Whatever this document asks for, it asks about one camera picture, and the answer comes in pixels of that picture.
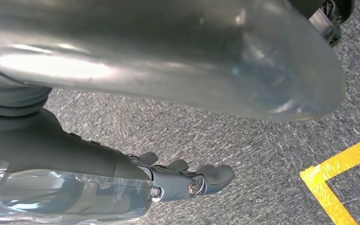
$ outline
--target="yellow tape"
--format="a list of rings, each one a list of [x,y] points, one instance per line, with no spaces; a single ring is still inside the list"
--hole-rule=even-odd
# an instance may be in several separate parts
[[[300,172],[301,179],[336,225],[356,225],[325,181],[360,164],[360,143],[340,152],[321,164]]]

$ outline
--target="bolt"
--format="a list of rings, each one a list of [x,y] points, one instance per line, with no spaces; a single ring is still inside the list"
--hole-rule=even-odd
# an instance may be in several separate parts
[[[156,188],[153,188],[153,189],[151,189],[151,195],[153,195],[153,196],[156,196],[156,195],[158,195],[158,189],[156,189]]]
[[[194,197],[198,193],[198,185],[195,182],[191,182],[188,186],[188,195]]]

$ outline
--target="gray carpet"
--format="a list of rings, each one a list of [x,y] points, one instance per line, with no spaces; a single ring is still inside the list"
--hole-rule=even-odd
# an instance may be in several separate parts
[[[193,169],[231,165],[237,177],[218,195],[157,204],[146,225],[332,224],[299,172],[360,142],[360,2],[335,48],[346,99],[333,115],[305,122],[263,122],[152,100],[54,90],[46,108],[66,131],[126,153],[154,151]],[[360,165],[328,181],[360,224]]]

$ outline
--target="gray sleeve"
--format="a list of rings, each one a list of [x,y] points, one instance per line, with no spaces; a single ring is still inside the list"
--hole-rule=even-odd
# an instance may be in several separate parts
[[[52,89],[26,86],[0,75],[0,116],[18,117],[39,111]]]

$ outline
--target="plastic wrap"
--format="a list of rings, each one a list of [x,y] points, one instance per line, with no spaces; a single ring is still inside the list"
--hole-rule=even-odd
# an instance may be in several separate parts
[[[152,182],[71,172],[7,173],[0,162],[0,224],[120,224],[150,208]]]

